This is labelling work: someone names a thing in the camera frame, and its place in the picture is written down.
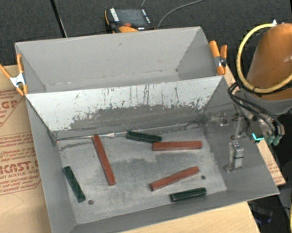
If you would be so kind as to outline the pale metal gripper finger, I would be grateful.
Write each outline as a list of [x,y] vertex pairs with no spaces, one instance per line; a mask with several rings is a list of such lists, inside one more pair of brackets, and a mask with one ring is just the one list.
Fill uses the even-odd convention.
[[229,150],[229,161],[223,167],[227,173],[242,168],[244,158],[244,149],[237,140],[229,143]]
[[229,124],[227,115],[225,112],[210,113],[201,119],[202,123],[206,125],[215,126],[227,126]]

